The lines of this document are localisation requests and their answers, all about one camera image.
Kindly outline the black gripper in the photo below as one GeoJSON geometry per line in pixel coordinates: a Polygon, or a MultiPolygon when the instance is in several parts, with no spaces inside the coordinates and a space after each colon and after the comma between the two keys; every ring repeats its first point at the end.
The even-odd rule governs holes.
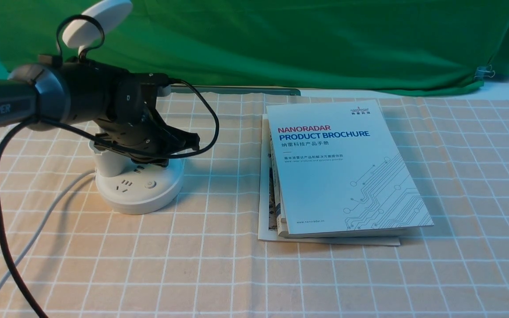
{"type": "Polygon", "coordinates": [[[113,77],[107,109],[96,119],[102,149],[125,156],[186,156],[200,150],[200,137],[167,125],[156,110],[166,74],[122,72],[113,77]]]}

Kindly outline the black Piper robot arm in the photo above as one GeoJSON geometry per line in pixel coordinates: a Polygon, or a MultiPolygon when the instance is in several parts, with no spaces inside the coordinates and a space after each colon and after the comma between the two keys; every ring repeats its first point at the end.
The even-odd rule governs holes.
{"type": "Polygon", "coordinates": [[[154,109],[165,74],[133,74],[96,61],[45,63],[16,68],[0,79],[0,128],[25,123],[34,131],[71,129],[93,121],[102,129],[85,134],[99,149],[136,161],[175,159],[198,151],[200,137],[167,125],[154,109]]]}

